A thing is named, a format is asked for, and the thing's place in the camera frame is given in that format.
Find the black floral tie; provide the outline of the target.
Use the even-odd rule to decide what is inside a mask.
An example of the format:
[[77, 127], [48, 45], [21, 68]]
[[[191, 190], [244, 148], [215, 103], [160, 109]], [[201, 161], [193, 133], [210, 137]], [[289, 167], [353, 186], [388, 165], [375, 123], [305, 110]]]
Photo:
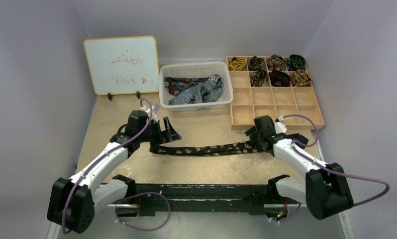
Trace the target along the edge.
[[204, 147], [166, 147], [152, 144], [150, 145], [149, 151], [153, 154], [159, 155], [197, 157], [239, 155], [263, 152], [262, 149], [255, 147], [251, 141]]

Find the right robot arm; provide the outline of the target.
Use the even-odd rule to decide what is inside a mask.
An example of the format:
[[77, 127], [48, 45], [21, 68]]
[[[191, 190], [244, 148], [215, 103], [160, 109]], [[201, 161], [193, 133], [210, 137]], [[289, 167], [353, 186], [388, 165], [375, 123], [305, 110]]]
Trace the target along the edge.
[[290, 198], [305, 204], [318, 220], [354, 207], [354, 200], [344, 176], [343, 168], [327, 164], [304, 148], [308, 140], [300, 134], [287, 134], [286, 125], [270, 116], [254, 118], [254, 126], [246, 131], [251, 145], [258, 152], [267, 152], [286, 162], [305, 181], [297, 181], [288, 175], [281, 175], [268, 181], [267, 196], [274, 203]]

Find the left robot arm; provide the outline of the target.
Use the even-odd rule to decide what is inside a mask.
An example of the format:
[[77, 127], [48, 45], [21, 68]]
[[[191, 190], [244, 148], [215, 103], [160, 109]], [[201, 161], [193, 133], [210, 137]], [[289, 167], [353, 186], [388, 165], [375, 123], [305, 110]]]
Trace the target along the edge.
[[84, 169], [68, 179], [58, 178], [53, 186], [47, 211], [47, 220], [61, 226], [68, 234], [83, 233], [90, 226], [96, 212], [121, 201], [129, 204], [152, 191], [138, 192], [133, 179], [117, 175], [106, 184], [104, 179], [121, 163], [125, 162], [142, 143], [160, 146], [181, 140], [167, 117], [165, 128], [154, 117], [154, 111], [134, 110], [114, 134], [104, 150]]

